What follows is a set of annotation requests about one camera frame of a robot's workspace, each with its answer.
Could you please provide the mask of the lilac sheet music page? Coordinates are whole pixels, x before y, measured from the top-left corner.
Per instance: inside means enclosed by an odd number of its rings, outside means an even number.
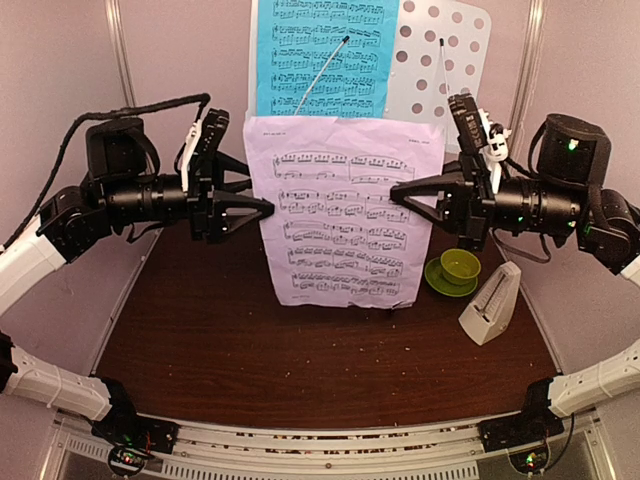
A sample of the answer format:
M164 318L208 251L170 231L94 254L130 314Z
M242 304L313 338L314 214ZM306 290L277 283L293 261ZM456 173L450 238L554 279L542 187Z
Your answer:
M284 306L401 309L418 296L431 225L391 200L392 187L441 172L433 124L252 116L243 127L260 224Z

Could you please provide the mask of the white perforated music stand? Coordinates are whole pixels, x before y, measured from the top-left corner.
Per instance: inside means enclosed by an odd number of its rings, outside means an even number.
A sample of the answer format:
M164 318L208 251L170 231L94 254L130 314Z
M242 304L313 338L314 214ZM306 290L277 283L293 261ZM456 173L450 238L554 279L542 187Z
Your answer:
M258 2L251 4L250 116L256 116ZM490 15L459 1L396 2L399 14L388 96L380 118L440 126L446 135L446 150L453 153L458 141L448 97L477 92L490 39Z

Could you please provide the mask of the blue sheet music page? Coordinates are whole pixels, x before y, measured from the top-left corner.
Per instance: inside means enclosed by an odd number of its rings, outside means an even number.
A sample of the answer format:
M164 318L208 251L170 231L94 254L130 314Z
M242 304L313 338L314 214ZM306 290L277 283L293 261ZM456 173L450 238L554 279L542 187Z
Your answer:
M396 1L260 1L258 116L380 118L388 96Z

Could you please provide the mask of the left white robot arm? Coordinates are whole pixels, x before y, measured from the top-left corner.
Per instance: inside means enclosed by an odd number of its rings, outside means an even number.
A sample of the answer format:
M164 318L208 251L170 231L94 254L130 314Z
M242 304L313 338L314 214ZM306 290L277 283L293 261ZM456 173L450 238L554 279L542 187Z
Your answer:
M8 310L51 273L73 263L98 241L187 221L191 237L218 243L242 226L268 218L274 206L248 195L248 167L223 153L229 115L209 107L206 93L139 107L87 112L73 122L86 131L87 172L77 186L44 187L1 247L1 307ZM194 104L198 110L174 170L164 174L146 136L147 114ZM108 442L141 448L154 435L124 386L113 379L73 374L1 339L1 390L84 417Z

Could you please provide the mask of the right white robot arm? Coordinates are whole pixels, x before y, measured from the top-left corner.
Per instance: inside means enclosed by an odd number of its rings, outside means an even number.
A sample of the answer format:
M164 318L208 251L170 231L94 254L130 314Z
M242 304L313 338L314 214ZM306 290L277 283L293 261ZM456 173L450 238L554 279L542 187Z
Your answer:
M466 250L483 248L489 231L533 232L558 247L575 236L580 251L607 270L639 281L639 209L603 186L611 142L601 127L550 114L529 148L528 165L505 178L511 160L506 129L483 110L454 116L458 159L439 176L400 183L391 200L454 234ZM563 432L565 418L639 386L639 345L575 374L530 384L520 412L479 423L486 452L543 442Z

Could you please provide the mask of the green bowl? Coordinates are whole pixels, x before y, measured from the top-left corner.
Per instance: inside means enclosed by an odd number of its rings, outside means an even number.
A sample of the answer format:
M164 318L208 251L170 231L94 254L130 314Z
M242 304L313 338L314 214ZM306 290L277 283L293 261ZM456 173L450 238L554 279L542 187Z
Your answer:
M464 249L449 249L440 256L444 278L454 285L466 285L476 280L481 272L480 260Z

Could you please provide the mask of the green saucer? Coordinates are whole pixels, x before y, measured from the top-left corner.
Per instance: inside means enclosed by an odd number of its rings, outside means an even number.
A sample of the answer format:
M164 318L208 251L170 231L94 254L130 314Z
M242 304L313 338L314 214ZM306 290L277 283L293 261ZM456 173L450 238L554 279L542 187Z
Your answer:
M426 263L424 278L433 290L452 298L461 298L472 294L479 284L478 278L474 278L464 285L456 285L446 280L444 270L438 258L429 260Z

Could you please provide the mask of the white metronome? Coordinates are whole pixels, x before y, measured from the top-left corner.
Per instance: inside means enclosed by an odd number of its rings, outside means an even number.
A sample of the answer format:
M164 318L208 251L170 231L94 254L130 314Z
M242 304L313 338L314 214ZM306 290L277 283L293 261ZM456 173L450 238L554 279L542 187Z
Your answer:
M500 265L459 317L467 336L482 346L509 326L519 293L521 270L512 261Z

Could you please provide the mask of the right aluminium frame post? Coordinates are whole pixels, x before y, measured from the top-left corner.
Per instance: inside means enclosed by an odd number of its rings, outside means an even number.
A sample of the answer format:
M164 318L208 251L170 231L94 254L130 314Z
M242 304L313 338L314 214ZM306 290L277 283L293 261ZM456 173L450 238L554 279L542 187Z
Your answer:
M480 103L489 109L492 119L516 129L535 77L547 3L482 1L480 6L491 19Z

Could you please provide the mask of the aluminium frame post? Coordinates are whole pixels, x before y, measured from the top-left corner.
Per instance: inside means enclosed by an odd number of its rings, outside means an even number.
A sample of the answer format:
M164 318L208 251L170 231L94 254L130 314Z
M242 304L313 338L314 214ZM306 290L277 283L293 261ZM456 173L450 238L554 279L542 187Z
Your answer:
M131 109L136 106L136 102L121 21L120 2L105 1L105 9L111 44L124 96L125 109ZM160 169L159 155L151 140L144 133L142 120L139 120L134 125L132 134L131 139L134 141L135 146L134 152L142 153L143 168L149 167L150 170L146 174L141 172L134 173L133 176L116 179L114 182L107 184L108 187L116 188L115 193L124 193L126 205L133 203L135 200L134 195L136 194L140 194L143 197L140 187L150 187L151 183L158 178Z
M535 77L547 3L482 1L480 6L491 19L480 103L489 109L492 119L516 129Z

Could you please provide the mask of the left aluminium frame post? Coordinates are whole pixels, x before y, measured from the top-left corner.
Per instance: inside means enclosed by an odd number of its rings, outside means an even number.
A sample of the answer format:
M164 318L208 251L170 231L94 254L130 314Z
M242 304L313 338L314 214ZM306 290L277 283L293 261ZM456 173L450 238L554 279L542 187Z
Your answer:
M136 102L121 21L120 2L105 1L105 9L111 44L124 96L125 109L131 109L136 106ZM140 194L143 197L140 187L150 187L151 183L158 178L160 169L159 155L151 140L144 133L142 120L139 120L134 125L132 134L131 139L134 141L135 146L134 152L142 153L143 168L149 167L150 170L146 174L141 172L134 173L133 176L116 179L114 182L107 184L108 187L116 188L115 193L124 193L126 205L133 203L135 200L134 195L136 194Z

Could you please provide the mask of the front aluminium rail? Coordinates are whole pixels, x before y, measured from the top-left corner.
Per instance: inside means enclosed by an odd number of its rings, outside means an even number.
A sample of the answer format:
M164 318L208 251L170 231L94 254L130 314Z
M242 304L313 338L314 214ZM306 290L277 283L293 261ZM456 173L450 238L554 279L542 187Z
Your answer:
M478 417L354 429L232 426L179 419L169 453L156 453L141 479L527 479L516 465L550 456L541 479L614 479L597 414L567 421L539 443L493 452Z

